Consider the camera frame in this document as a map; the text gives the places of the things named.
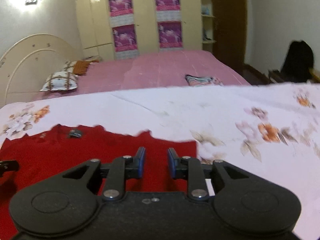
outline pink bedsheet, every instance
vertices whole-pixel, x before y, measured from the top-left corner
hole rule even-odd
[[[234,70],[203,50],[178,50],[133,59],[93,63],[78,88],[69,92],[39,92],[34,100],[126,89],[187,86],[185,74],[215,76],[224,85],[249,85]]]

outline headboard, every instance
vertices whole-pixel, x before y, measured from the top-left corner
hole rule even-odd
[[[54,35],[35,34],[18,41],[0,59],[0,108],[31,101],[51,73],[80,58],[70,44]]]

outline poster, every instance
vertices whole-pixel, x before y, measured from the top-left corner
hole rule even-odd
[[[112,28],[116,59],[136,57],[139,55],[134,25]]]
[[[158,22],[180,21],[180,0],[156,0]]]
[[[111,27],[133,24],[132,0],[109,0]]]
[[[160,50],[182,49],[181,22],[158,23]]]

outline mattress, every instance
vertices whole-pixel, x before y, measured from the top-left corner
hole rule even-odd
[[[180,50],[94,63],[85,76],[79,76],[76,90],[40,92],[34,100],[115,90],[187,86],[184,79],[186,74],[214,76],[224,85],[249,85],[242,76],[218,61],[211,53],[203,50]]]
[[[303,240],[316,240],[319,92],[316,84],[173,87],[14,103],[0,109],[0,145],[6,138],[38,134],[58,123],[102,125],[130,135],[150,130],[154,138],[195,140],[203,163],[223,159],[294,192],[302,205],[294,232]]]

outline brown door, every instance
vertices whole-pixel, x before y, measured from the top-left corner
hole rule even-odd
[[[214,16],[213,55],[242,73],[247,28],[246,0],[212,0]]]

